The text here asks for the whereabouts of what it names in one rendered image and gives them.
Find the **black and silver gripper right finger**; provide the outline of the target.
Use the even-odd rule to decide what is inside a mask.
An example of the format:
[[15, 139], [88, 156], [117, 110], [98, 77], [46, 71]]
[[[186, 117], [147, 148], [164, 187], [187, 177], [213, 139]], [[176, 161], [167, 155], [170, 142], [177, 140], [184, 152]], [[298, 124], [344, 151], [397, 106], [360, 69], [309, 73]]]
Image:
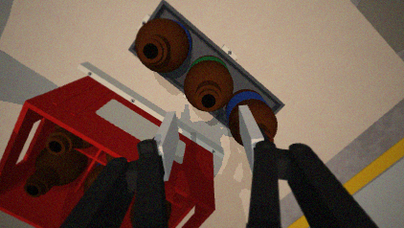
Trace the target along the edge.
[[253, 175], [246, 228], [281, 228], [279, 179], [287, 180], [310, 228], [379, 228], [310, 146], [276, 148], [248, 105], [238, 113]]

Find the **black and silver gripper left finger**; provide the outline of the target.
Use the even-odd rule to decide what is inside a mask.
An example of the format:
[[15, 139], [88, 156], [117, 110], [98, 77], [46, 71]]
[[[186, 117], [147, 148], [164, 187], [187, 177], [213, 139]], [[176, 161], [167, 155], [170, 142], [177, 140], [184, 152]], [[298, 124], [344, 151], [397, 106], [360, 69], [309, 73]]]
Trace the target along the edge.
[[176, 113], [170, 111], [155, 137], [137, 144], [139, 159], [110, 160], [59, 228], [120, 228], [134, 194], [132, 228], [168, 228], [164, 181], [178, 141]]

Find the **grey rectangular tray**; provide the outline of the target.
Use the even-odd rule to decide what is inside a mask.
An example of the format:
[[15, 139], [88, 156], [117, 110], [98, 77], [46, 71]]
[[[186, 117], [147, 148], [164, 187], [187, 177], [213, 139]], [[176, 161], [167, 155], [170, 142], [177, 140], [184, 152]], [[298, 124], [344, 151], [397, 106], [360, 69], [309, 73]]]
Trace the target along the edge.
[[[193, 24], [190, 23], [182, 14], [174, 9], [168, 2], [162, 4], [154, 11], [148, 20], [154, 18], [168, 18], [179, 21], [187, 27], [191, 33], [192, 47], [191, 52], [184, 63], [176, 70], [169, 73], [158, 73], [164, 79], [169, 81], [177, 89], [184, 93], [184, 80], [192, 63], [202, 56], [215, 56], [224, 61], [228, 67], [234, 82], [233, 94], [242, 89], [251, 89], [258, 92], [268, 103], [275, 115], [285, 106], [276, 96], [274, 96], [258, 80], [242, 68], [236, 61], [228, 56], [222, 49], [215, 45], [207, 36], [201, 33]], [[147, 21], [148, 21], [147, 20]], [[185, 94], [185, 93], [184, 93]], [[226, 105], [219, 110], [208, 112], [214, 116], [220, 123], [229, 128], [226, 114]], [[230, 129], [230, 128], [229, 128]]]

